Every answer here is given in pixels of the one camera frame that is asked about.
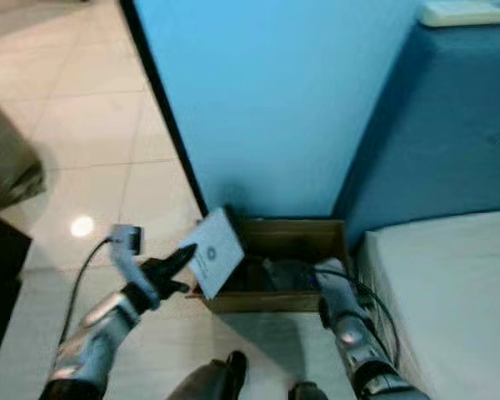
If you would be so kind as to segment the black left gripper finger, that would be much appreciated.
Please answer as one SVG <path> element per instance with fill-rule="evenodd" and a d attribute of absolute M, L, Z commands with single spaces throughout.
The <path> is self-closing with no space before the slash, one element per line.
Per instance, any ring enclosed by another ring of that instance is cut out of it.
<path fill-rule="evenodd" d="M 159 277 L 174 277 L 190 263 L 196 255 L 198 245 L 196 243 L 184 245 L 160 262 Z"/>

